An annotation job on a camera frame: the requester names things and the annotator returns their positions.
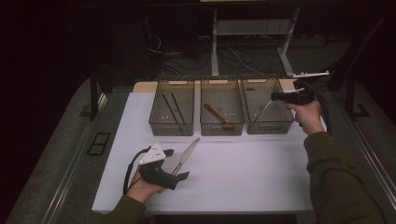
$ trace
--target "white table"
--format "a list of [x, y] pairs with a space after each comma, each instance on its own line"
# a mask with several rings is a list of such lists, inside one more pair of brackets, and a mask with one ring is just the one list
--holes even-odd
[[[290, 81], [281, 82], [292, 88]], [[287, 134], [201, 136], [199, 83], [196, 82], [193, 136], [154, 136], [149, 114], [156, 82], [138, 83], [126, 103], [109, 154], [92, 211], [107, 213], [122, 195], [128, 164], [143, 148], [158, 142], [175, 154], [165, 159], [163, 169], [171, 173], [180, 154], [201, 137], [180, 173], [189, 177], [175, 190], [154, 195], [147, 214], [271, 214], [312, 210], [309, 197], [306, 134], [294, 122]]]

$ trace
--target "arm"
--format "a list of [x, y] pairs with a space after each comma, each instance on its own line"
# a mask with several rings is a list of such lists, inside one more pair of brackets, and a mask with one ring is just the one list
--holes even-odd
[[324, 132], [319, 103], [285, 107], [296, 111], [296, 121], [308, 134], [304, 146], [318, 223], [383, 223], [379, 208], [361, 183], [353, 156]]
[[133, 183], [126, 193], [120, 198], [119, 203], [113, 211], [105, 215], [100, 224], [137, 224], [143, 213], [146, 211], [145, 202], [156, 192], [163, 190], [163, 187], [150, 184], [141, 179], [138, 172], [134, 174]]

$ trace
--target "handle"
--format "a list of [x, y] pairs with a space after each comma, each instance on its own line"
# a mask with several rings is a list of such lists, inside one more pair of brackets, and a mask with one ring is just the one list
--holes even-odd
[[204, 107], [205, 107], [210, 113], [212, 113], [214, 116], [216, 116], [218, 119], [220, 119], [221, 121], [224, 122], [225, 118], [222, 117], [220, 114], [218, 114], [218, 112], [216, 112], [216, 110], [213, 109], [212, 106], [210, 106], [209, 104], [204, 104]]
[[174, 172], [172, 172], [172, 175], [177, 175], [177, 172], [178, 172], [178, 170], [180, 169], [180, 167], [181, 167], [181, 164], [179, 163], [179, 164], [177, 165], [177, 167], [175, 168]]

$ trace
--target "cable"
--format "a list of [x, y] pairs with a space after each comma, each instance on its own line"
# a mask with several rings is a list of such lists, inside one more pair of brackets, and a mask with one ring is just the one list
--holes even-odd
[[180, 71], [171, 66], [165, 66], [163, 70], [172, 73], [174, 76], [184, 76]]
[[332, 124], [330, 122], [329, 107], [328, 107], [327, 102], [324, 99], [324, 97], [320, 93], [318, 93], [308, 83], [306, 83], [304, 81], [301, 81], [301, 80], [296, 80], [295, 82], [296, 82], [297, 85], [301, 85], [304, 88], [309, 89], [310, 91], [312, 91], [315, 94], [315, 96], [317, 97], [317, 100], [320, 103], [320, 107], [321, 107], [321, 110], [322, 110], [321, 112], [322, 112], [322, 115], [323, 115], [323, 120], [324, 120], [324, 122], [326, 124], [326, 127], [327, 127], [327, 133], [329, 134], [329, 136], [332, 136]]
[[136, 181], [134, 181], [134, 183], [132, 183], [132, 184], [129, 186], [129, 188], [130, 188], [131, 186], [133, 186], [133, 185], [134, 185], [137, 181], [139, 181], [141, 178], [142, 178], [142, 176], [140, 176], [139, 178], [137, 178]]
[[[239, 50], [241, 53], [246, 54], [246, 55], [250, 58], [250, 60], [251, 60], [250, 62], [246, 62], [246, 60], [243, 60], [245, 64], [252, 64], [252, 63], [254, 63], [254, 57], [251, 56], [251, 54], [247, 53], [246, 51], [244, 51], [244, 50], [242, 50], [242, 49], [238, 49], [238, 50]], [[238, 60], [237, 58], [235, 59], [235, 57], [232, 57], [231, 59], [233, 59], [233, 60], [239, 62], [239, 60]]]
[[129, 183], [129, 177], [131, 176], [131, 172], [132, 172], [132, 169], [134, 168], [134, 161], [136, 161], [136, 159], [137, 159], [137, 157], [139, 157], [142, 153], [147, 153], [149, 150], [151, 149], [151, 147], [148, 147], [148, 148], [146, 148], [146, 149], [142, 149], [141, 151], [139, 151], [135, 156], [134, 156], [134, 158], [132, 159], [132, 161], [131, 161], [131, 163], [128, 165], [128, 169], [127, 169], [127, 171], [126, 171], [126, 174], [125, 174], [125, 179], [124, 179], [124, 185], [123, 185], [123, 195], [125, 195], [126, 194], [126, 191], [128, 190], [128, 183]]
[[260, 71], [257, 71], [257, 70], [255, 70], [255, 69], [249, 67], [247, 64], [245, 64], [244, 61], [242, 61], [242, 59], [235, 53], [235, 51], [233, 51], [233, 49], [231, 49], [231, 48], [229, 48], [229, 47], [226, 47], [226, 48], [229, 49], [229, 50], [239, 59], [239, 61], [240, 61], [247, 69], [249, 69], [249, 70], [251, 70], [251, 71], [253, 71], [253, 72], [256, 72], [256, 73], [258, 73], [258, 74], [265, 75], [264, 73], [262, 73], [262, 72], [260, 72]]
[[227, 66], [229, 66], [229, 67], [232, 67], [232, 68], [245, 68], [245, 66], [244, 65], [241, 65], [241, 66], [234, 66], [234, 65], [232, 65], [232, 64], [230, 64], [230, 63], [227, 63], [225, 60], [224, 60], [224, 58], [230, 58], [230, 57], [228, 57], [228, 56], [225, 56], [224, 54], [222, 54], [222, 53], [220, 53], [219, 51], [218, 51], [218, 56], [219, 56], [219, 59], [223, 62], [223, 63], [225, 63]]
[[[240, 51], [243, 52], [243, 53], [245, 53], [245, 54], [251, 59], [251, 62], [245, 62], [245, 61], [244, 61], [245, 64], [254, 63], [254, 57], [253, 57], [253, 56], [251, 56], [251, 55], [248, 54], [247, 52], [242, 51], [241, 49], [240, 49]], [[234, 56], [233, 56], [233, 57], [227, 56], [227, 55], [221, 53], [220, 51], [218, 51], [218, 55], [219, 55], [220, 57], [224, 57], [224, 58], [226, 58], [226, 59], [229, 59], [229, 60], [232, 60], [232, 61], [235, 61], [235, 62], [240, 63], [240, 61], [239, 61], [237, 58], [235, 58]], [[226, 63], [225, 60], [223, 60], [223, 58], [220, 58], [220, 59], [221, 59], [225, 64], [227, 64], [228, 66], [233, 67], [233, 68], [244, 68], [244, 67], [245, 67], [245, 66], [239, 67], [239, 66], [230, 65], [229, 63]]]
[[205, 67], [205, 66], [207, 65], [207, 63], [209, 62], [209, 59], [210, 59], [210, 54], [207, 55], [204, 64], [199, 65], [198, 67], [194, 67], [194, 68], [185, 67], [185, 66], [183, 66], [182, 64], [177, 63], [177, 62], [174, 62], [174, 61], [172, 61], [172, 60], [165, 60], [165, 61], [166, 61], [166, 62], [169, 62], [169, 63], [174, 63], [174, 64], [176, 64], [179, 68], [182, 68], [182, 69], [185, 69], [185, 70], [191, 70], [191, 71], [192, 71], [192, 70], [198, 70], [198, 69], [201, 69], [201, 68]]
[[164, 66], [165, 66], [166, 70], [168, 70], [168, 71], [171, 71], [171, 70], [175, 71], [175, 73], [177, 73], [177, 76], [184, 76], [184, 71], [180, 72], [174, 66], [169, 66], [169, 65], [166, 65], [166, 64]]
[[158, 50], [155, 50], [155, 49], [148, 49], [148, 50], [151, 51], [151, 52], [154, 52], [154, 53], [163, 54], [162, 52], [160, 52], [160, 51], [158, 51]]
[[161, 39], [157, 36], [157, 35], [152, 35], [152, 36], [154, 36], [154, 37], [156, 37], [157, 38], [157, 40], [158, 40], [158, 46], [157, 46], [157, 48], [156, 49], [159, 49], [160, 47], [161, 47]]

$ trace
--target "knife blade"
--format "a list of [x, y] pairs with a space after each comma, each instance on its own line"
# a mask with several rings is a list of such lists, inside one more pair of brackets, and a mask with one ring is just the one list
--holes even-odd
[[172, 175], [176, 175], [178, 170], [180, 169], [180, 167], [183, 165], [183, 163], [187, 160], [187, 158], [190, 156], [190, 154], [192, 153], [192, 151], [194, 150], [195, 146], [198, 144], [200, 138], [195, 139], [195, 141], [193, 141], [186, 150], [184, 150], [184, 152], [181, 154], [180, 156], [180, 162], [178, 163], [177, 167], [175, 168], [175, 170], [172, 172]]

